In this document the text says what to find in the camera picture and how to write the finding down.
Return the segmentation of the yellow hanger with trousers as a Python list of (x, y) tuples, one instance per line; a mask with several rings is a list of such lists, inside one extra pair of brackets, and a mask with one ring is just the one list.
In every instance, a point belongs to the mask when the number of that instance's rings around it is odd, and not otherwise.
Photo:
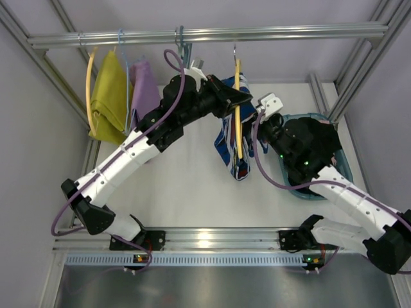
[[(236, 90), (240, 89), (240, 72), (241, 72), (241, 62), (236, 56), (236, 45), (233, 48), (234, 61), (235, 61), (235, 73), (234, 73), (234, 88)], [(241, 134), (241, 112), (240, 107), (237, 106), (235, 109), (235, 129), (236, 129), (236, 144), (238, 149), (238, 158), (241, 160), (243, 158), (242, 149), (242, 134)]]

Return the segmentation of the blue white patterned trousers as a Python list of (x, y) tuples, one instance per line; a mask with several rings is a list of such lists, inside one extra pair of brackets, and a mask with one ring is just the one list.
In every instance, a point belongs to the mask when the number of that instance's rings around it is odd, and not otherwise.
[(214, 141), (214, 147), (228, 169), (231, 176), (242, 181), (248, 177), (250, 172), (250, 158), (254, 157), (252, 145), (252, 123), (256, 119), (257, 111), (251, 102), (240, 106), (240, 121), (242, 128), (241, 152), (242, 158), (238, 157), (240, 147), (236, 141), (235, 114), (232, 113), (221, 120), (221, 129)]

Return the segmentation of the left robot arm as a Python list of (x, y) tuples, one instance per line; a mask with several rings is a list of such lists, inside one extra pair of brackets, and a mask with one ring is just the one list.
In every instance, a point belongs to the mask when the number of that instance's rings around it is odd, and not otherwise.
[(180, 139), (185, 126), (208, 114), (223, 119), (251, 100), (250, 93), (236, 90), (214, 75), (198, 81), (185, 74), (174, 76), (162, 90), (160, 105), (137, 123), (111, 155), (87, 175), (62, 183), (68, 206), (90, 235), (106, 233), (138, 243), (143, 225), (131, 214), (110, 209), (110, 195), (138, 168)]

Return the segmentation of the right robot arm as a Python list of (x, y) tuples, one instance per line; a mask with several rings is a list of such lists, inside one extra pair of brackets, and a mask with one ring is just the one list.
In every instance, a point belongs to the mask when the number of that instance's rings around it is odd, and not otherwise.
[(390, 208), (357, 188), (333, 164), (342, 149), (334, 126), (312, 117), (285, 121), (281, 114), (260, 112), (254, 123), (253, 141), (262, 139), (278, 154), (290, 185), (272, 181), (284, 190), (307, 188), (329, 200), (356, 221), (337, 223), (313, 214), (299, 227), (300, 237), (312, 245), (331, 244), (355, 251), (384, 273), (406, 272), (410, 259), (410, 211)]

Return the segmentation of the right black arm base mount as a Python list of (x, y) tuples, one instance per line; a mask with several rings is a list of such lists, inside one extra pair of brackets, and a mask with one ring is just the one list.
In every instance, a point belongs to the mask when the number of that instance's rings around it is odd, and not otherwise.
[(298, 252), (309, 246), (306, 234), (297, 229), (280, 230), (278, 236), (280, 248), (284, 251)]

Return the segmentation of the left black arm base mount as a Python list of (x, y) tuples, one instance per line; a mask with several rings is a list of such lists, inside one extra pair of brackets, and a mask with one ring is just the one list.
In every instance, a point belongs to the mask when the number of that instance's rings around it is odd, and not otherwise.
[(144, 248), (150, 252), (160, 251), (166, 242), (165, 230), (145, 230), (133, 240), (125, 240), (118, 235), (110, 238), (109, 250), (111, 251), (132, 251)]

